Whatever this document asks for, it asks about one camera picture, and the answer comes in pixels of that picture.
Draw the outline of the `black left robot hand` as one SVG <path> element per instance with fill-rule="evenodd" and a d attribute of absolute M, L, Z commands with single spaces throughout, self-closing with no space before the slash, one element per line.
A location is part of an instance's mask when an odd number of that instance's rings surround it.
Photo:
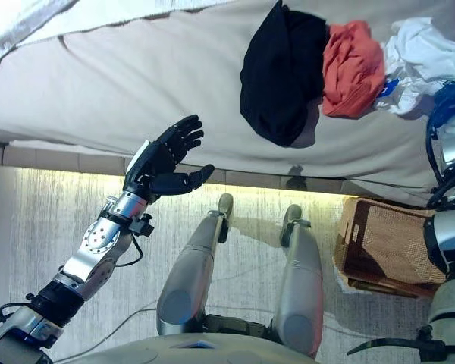
<path fill-rule="evenodd" d="M 214 172 L 213 165 L 207 164 L 189 174 L 177 172 L 176 167 L 191 149 L 201 145 L 203 136 L 197 115 L 170 126 L 137 152 L 125 175 L 123 190 L 152 203 L 161 196 L 182 195 L 201 187 Z"/>

